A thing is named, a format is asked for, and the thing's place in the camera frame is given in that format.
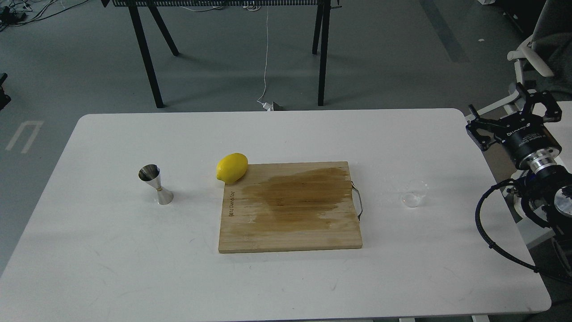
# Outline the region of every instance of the cable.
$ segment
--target cable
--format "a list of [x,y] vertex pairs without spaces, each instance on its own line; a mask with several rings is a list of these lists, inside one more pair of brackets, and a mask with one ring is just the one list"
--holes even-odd
[[[56,1],[57,1],[57,0],[52,0],[52,1],[50,2],[50,4],[55,3]],[[36,19],[36,20],[33,20],[33,21],[27,21],[27,22],[25,22],[25,23],[21,23],[20,26],[22,26],[22,25],[27,25],[27,24],[29,24],[29,23],[31,23],[31,22],[36,22],[36,21],[48,19],[48,18],[53,17],[53,16],[55,16],[55,15],[57,15],[57,14],[61,14],[61,13],[64,12],[64,11],[70,10],[70,9],[73,8],[73,7],[81,6],[81,5],[83,5],[84,3],[86,3],[87,1],[89,1],[89,0],[85,0],[85,1],[83,1],[83,2],[80,2],[80,3],[76,4],[76,5],[73,5],[73,6],[71,6],[71,7],[67,7],[67,8],[65,8],[65,9],[63,9],[62,11],[58,11],[58,12],[56,12],[56,13],[54,13],[54,14],[51,14],[51,15],[49,15],[49,16],[47,16],[47,17],[43,17],[43,18],[41,18],[41,19]]]
[[[557,301],[557,302],[552,303],[552,306],[551,306],[550,308],[554,308],[554,307],[557,307],[557,306],[559,306],[559,305],[566,304],[566,303],[570,303],[570,302],[572,302],[572,299]],[[542,312],[533,313],[533,314],[527,316],[527,317],[526,317],[524,320],[522,320],[521,322],[529,322],[530,320],[532,320],[535,316],[539,315],[540,313],[542,313]]]
[[187,9],[187,10],[192,11],[192,12],[207,12],[207,11],[211,11],[211,10],[222,10],[223,9],[222,6],[212,7],[210,9],[206,9],[206,10],[193,10],[191,8],[188,8],[188,7],[179,7],[179,8]]
[[260,100],[264,97],[264,95],[266,95],[266,89],[268,88],[267,84],[266,84],[266,70],[268,68],[268,47],[270,44],[270,36],[268,33],[268,16],[269,16],[269,12],[270,12],[270,7],[267,6],[266,7],[266,63],[264,64],[264,91],[262,92],[262,95],[260,95],[260,97],[256,100],[258,103],[260,103],[262,106],[264,106],[264,103],[262,103]]
[[476,209],[475,209],[475,223],[476,223],[476,228],[479,231],[479,234],[481,235],[481,237],[483,237],[484,241],[487,242],[488,247],[494,249],[497,253],[499,253],[500,255],[504,256],[504,258],[509,259],[519,265],[522,265],[526,268],[529,268],[531,270],[534,271],[534,273],[540,273],[543,276],[552,278],[553,280],[557,280],[559,282],[562,283],[566,283],[566,284],[570,284],[572,285],[572,278],[567,276],[567,275],[562,275],[559,273],[554,273],[550,270],[544,269],[544,268],[540,268],[538,266],[534,266],[534,265],[530,265],[526,262],[523,262],[521,260],[519,260],[518,258],[514,257],[513,255],[511,255],[510,253],[508,253],[507,251],[505,251],[504,249],[502,249],[499,245],[497,245],[489,236],[488,234],[485,232],[484,228],[483,228],[483,224],[480,221],[480,209],[483,206],[483,202],[485,199],[488,198],[488,196],[490,196],[495,190],[498,190],[502,187],[508,187],[508,186],[515,186],[515,187],[520,187],[520,184],[513,180],[513,179],[508,179],[508,180],[504,180],[499,182],[498,184],[495,184],[494,186],[491,186],[490,189],[487,190],[487,192],[485,192],[483,194],[483,196],[480,198],[479,202],[476,205]]

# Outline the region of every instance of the lemon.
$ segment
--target lemon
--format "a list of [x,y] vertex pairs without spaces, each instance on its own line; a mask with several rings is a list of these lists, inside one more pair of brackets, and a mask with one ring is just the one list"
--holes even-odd
[[246,173],[248,159],[244,154],[233,153],[222,158],[216,166],[216,178],[225,183],[234,183]]

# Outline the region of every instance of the small glass cup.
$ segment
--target small glass cup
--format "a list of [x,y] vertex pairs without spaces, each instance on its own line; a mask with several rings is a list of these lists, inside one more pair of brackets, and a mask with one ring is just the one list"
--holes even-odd
[[410,208],[419,206],[427,195],[428,186],[424,181],[411,180],[401,194],[401,201]]

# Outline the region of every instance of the metal jigger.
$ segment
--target metal jigger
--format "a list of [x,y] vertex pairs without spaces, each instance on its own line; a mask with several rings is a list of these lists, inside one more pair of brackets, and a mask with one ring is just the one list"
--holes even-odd
[[161,187],[160,171],[155,164],[147,164],[139,170],[139,178],[157,190],[159,205],[167,205],[173,201],[173,193]]

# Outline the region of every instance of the chair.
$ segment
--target chair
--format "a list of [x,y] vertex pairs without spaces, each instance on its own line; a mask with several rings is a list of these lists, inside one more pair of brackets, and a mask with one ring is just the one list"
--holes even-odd
[[[525,84],[530,93],[550,91],[558,102],[572,106],[572,1],[547,0],[531,36],[508,53],[514,62],[516,83]],[[524,73],[536,70],[542,77],[537,86],[527,81]],[[522,109],[515,84],[509,86],[509,96],[480,110],[480,115],[504,107],[507,114]],[[473,120],[473,115],[466,117]]]

